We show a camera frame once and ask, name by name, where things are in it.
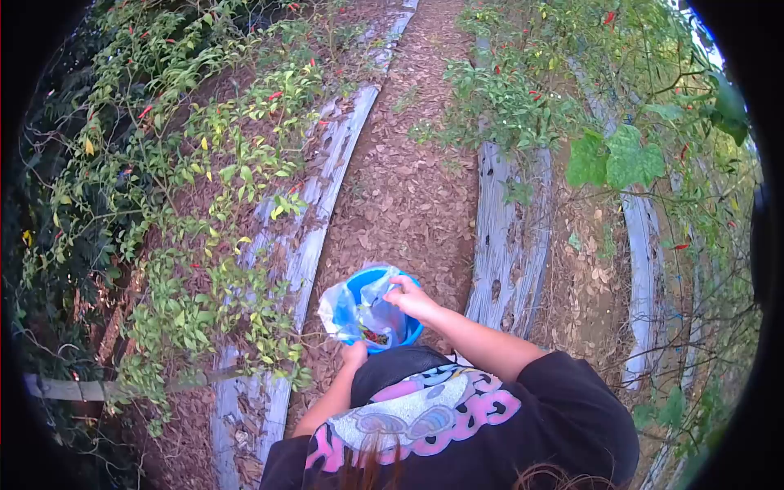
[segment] green leaf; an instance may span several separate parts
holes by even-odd
[[[212,311],[199,311],[196,315],[196,321],[212,324],[215,321],[215,314]]]
[[[227,167],[223,168],[218,172],[220,174],[220,178],[223,179],[224,182],[228,182],[231,180],[231,177],[237,172],[237,165],[228,165]]]
[[[245,182],[252,182],[253,181],[253,172],[251,171],[250,167],[247,165],[243,165],[240,169],[240,177]]]
[[[718,71],[708,71],[706,74],[713,79],[717,87],[716,110],[725,118],[745,122],[746,105],[738,89],[730,85],[724,74]]]
[[[662,116],[665,121],[672,121],[684,115],[684,110],[678,106],[667,104],[666,106],[657,103],[646,103],[642,107],[643,112],[655,112]]]
[[[732,139],[735,140],[736,146],[741,146],[743,144],[743,140],[745,140],[746,136],[749,134],[749,126],[742,122],[738,122],[735,119],[727,119],[723,117],[718,123],[716,123],[716,127],[732,136]]]
[[[656,408],[653,405],[637,405],[632,409],[632,420],[637,430],[644,429],[653,421]]]
[[[601,134],[585,129],[582,139],[572,141],[572,152],[566,168],[566,181],[570,186],[592,183],[599,187],[604,183],[608,155],[600,154],[602,140]]]
[[[650,185],[654,177],[664,175],[664,157],[655,144],[640,148],[640,131],[631,125],[620,125],[607,138],[610,158],[607,160],[607,183],[623,189],[633,183]]]
[[[700,115],[710,116],[711,122],[720,130],[732,136],[735,145],[741,146],[743,140],[749,134],[747,124],[746,107],[740,92],[717,71],[709,71],[707,75],[711,77],[716,91],[716,105],[709,110],[700,111]]]
[[[659,412],[659,417],[656,418],[656,422],[659,425],[668,425],[677,429],[681,426],[683,413],[684,394],[681,391],[681,387],[676,385],[670,390],[670,395],[667,397],[667,403],[664,405],[664,408],[662,408],[662,411]]]
[[[572,234],[569,235],[568,241],[569,241],[569,245],[571,245],[574,250],[578,252],[580,251],[580,247],[582,245],[580,244],[580,239],[578,238],[576,231],[573,231]]]

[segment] soil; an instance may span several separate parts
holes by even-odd
[[[620,362],[631,351],[628,329],[630,260],[620,202],[595,187],[566,184],[569,143],[553,160],[550,259],[540,314],[530,340],[586,359],[621,394]]]
[[[163,425],[163,435],[151,437],[147,420],[155,414],[149,401],[125,407],[129,429],[124,439],[133,441],[142,455],[145,481],[152,488],[212,490],[216,480],[212,464],[209,417],[215,393],[209,387],[172,394],[172,420]]]
[[[326,288],[366,263],[385,262],[416,277],[442,306],[465,308],[474,257],[476,154],[418,145],[406,136],[421,118],[443,114],[451,93],[442,79],[445,58],[469,56],[471,40],[455,27],[462,8],[458,0],[419,2],[362,129],[328,227],[303,329],[302,359],[313,369],[314,381],[292,394],[287,434],[340,366],[341,344],[325,339],[315,314]],[[420,340],[445,354],[451,351],[428,332]]]

